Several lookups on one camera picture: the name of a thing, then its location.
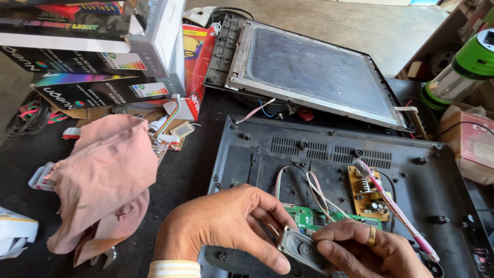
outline brown cardboard box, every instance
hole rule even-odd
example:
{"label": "brown cardboard box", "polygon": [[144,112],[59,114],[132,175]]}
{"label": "brown cardboard box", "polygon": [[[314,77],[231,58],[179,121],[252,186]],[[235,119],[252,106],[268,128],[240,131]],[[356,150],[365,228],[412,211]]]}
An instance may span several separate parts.
{"label": "brown cardboard box", "polygon": [[[494,121],[490,118],[464,112],[471,106],[463,105],[460,109],[451,105],[439,123],[440,132],[457,122],[474,122],[490,129]],[[456,163],[462,176],[482,185],[494,184],[494,136],[486,129],[469,124],[459,124],[441,135],[441,142],[447,143],[453,150]]]}

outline striped sleeve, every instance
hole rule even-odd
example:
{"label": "striped sleeve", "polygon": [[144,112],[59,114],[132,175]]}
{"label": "striped sleeve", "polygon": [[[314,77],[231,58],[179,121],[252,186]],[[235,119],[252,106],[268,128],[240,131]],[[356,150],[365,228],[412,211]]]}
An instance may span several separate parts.
{"label": "striped sleeve", "polygon": [[193,261],[154,261],[151,262],[148,278],[201,278],[201,266]]}

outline black table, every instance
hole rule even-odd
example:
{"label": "black table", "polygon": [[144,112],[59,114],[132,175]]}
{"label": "black table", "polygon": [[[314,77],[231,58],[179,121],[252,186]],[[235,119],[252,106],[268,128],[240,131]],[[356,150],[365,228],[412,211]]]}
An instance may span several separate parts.
{"label": "black table", "polygon": [[[420,83],[388,80],[398,98],[418,95]],[[158,229],[166,216],[178,205],[205,195],[211,179],[226,115],[247,115],[250,108],[237,101],[230,93],[208,90],[201,107],[199,121],[202,127],[188,135],[180,152],[169,151],[159,169],[157,181],[150,187],[151,201],[138,230],[116,246],[119,257],[107,269],[102,270],[105,256],[91,267],[85,262],[73,268],[73,252],[55,255],[46,248],[46,241],[61,224],[57,215],[60,201],[56,193],[29,188],[28,180],[36,169],[48,161],[66,158],[73,148],[74,140],[61,139],[62,132],[73,127],[77,120],[65,120],[48,125],[40,134],[23,136],[6,141],[0,146],[0,206],[31,217],[40,223],[34,243],[16,259],[0,261],[0,276],[9,277],[146,277],[153,258]],[[362,122],[342,116],[314,111],[310,122],[298,116],[285,117],[284,121],[310,125],[365,131],[385,135],[386,128],[363,125]],[[262,112],[255,117],[267,118]],[[391,130],[390,136],[400,136]],[[494,208],[494,190],[467,182],[470,194],[478,208]],[[494,230],[494,218],[490,212],[480,213],[487,232]]]}

